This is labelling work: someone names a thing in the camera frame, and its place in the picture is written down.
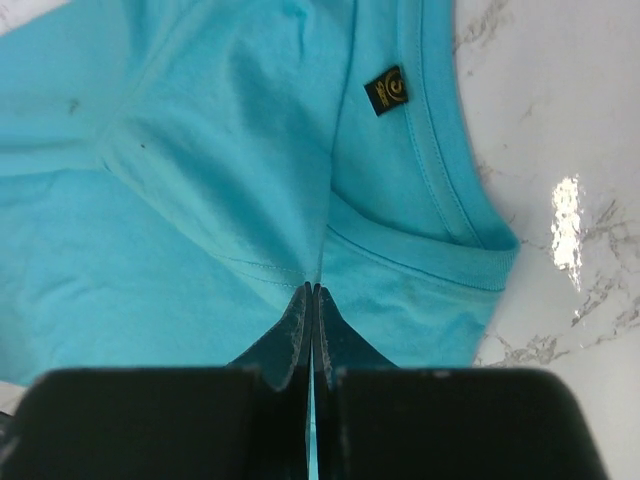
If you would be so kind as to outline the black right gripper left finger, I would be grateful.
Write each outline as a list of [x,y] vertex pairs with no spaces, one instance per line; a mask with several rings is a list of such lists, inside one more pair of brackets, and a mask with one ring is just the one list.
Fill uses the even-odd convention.
[[51,371],[2,423],[5,479],[305,479],[312,289],[222,367]]

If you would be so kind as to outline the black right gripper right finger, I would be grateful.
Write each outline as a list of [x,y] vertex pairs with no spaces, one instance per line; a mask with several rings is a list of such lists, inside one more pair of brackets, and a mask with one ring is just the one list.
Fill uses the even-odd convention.
[[569,388],[545,370],[404,369],[313,292],[322,479],[603,479]]

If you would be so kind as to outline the teal t shirt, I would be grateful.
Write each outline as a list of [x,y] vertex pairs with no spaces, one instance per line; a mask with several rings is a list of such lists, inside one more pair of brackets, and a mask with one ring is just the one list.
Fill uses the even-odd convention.
[[312,289],[467,367],[519,244],[474,166],[451,1],[72,1],[1,40],[1,377],[222,367]]

